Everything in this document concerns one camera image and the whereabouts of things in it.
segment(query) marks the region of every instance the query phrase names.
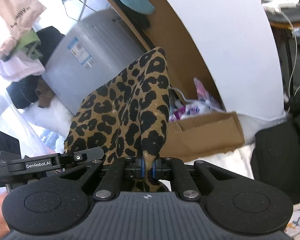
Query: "brown cloth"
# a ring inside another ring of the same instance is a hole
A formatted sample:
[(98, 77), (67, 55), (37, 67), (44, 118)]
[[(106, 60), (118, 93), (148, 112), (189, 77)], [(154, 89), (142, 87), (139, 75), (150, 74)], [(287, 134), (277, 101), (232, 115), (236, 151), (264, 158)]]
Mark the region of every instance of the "brown cloth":
[(135, 188), (164, 190), (152, 176), (152, 164), (166, 141), (169, 78), (165, 52), (155, 48), (99, 87), (82, 102), (65, 149), (74, 153), (101, 147), (105, 164), (125, 156), (143, 157), (145, 176)]
[(38, 107), (47, 108), (50, 106), (51, 100), (54, 98), (55, 94), (48, 86), (48, 84), (42, 79), (42, 77), (38, 80), (38, 85), (35, 90), (39, 98)]

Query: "barcode label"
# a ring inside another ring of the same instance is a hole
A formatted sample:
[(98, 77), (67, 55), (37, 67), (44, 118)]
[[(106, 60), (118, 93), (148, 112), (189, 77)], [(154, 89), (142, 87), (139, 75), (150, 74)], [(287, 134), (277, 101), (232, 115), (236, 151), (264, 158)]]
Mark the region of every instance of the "barcode label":
[(91, 68), (96, 63), (77, 38), (72, 40), (68, 49), (85, 69)]

